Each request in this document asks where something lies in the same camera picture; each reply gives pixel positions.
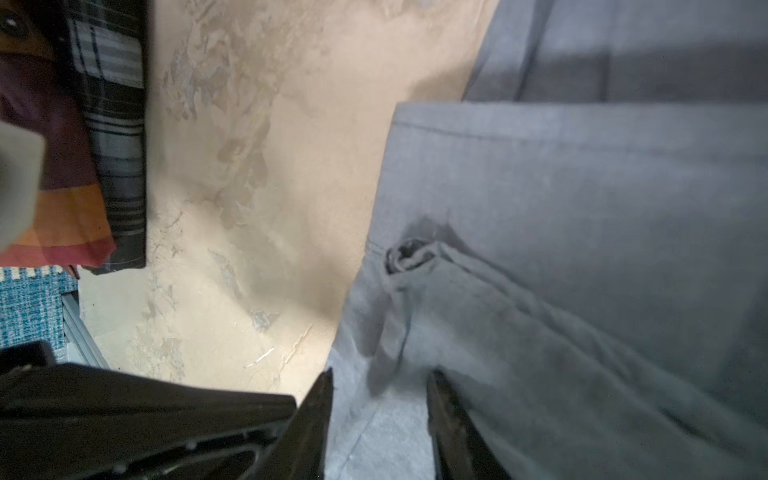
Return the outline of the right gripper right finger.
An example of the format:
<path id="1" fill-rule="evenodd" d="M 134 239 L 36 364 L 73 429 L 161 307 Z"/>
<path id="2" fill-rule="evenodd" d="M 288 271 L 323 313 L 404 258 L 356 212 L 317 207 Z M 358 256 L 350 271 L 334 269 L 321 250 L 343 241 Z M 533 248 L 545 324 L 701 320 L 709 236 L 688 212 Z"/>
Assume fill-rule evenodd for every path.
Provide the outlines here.
<path id="1" fill-rule="evenodd" d="M 435 478 L 509 480 L 443 372 L 429 373 L 426 391 Z"/>

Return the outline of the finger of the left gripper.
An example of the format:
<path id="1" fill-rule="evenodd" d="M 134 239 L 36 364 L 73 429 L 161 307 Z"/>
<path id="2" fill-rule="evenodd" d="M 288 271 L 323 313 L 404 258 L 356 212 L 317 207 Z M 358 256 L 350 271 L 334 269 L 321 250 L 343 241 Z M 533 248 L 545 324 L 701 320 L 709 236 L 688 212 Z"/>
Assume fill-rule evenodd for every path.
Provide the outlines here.
<path id="1" fill-rule="evenodd" d="M 239 479 L 297 410 L 287 395 L 186 387 L 1 351 L 4 479 Z"/>

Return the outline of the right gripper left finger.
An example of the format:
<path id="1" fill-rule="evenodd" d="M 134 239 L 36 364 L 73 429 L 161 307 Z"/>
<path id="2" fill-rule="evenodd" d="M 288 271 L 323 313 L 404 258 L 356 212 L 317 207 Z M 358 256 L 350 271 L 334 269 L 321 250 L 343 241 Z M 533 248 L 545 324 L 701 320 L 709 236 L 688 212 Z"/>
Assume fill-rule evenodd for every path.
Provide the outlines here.
<path id="1" fill-rule="evenodd" d="M 241 479 L 324 479 L 328 430 L 334 397 L 334 372 L 318 375 L 287 425 L 270 445 L 253 472 Z"/>

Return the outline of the grey long sleeve shirt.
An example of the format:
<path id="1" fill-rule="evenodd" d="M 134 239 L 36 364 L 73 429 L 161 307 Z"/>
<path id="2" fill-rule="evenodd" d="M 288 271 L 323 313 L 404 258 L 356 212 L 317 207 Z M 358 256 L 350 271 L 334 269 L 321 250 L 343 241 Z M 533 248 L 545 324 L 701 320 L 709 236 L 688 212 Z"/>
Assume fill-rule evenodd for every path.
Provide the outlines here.
<path id="1" fill-rule="evenodd" d="M 433 479 L 445 375 L 515 479 L 767 475 L 767 5 L 502 1 L 398 105 L 328 358 L 329 479 Z"/>

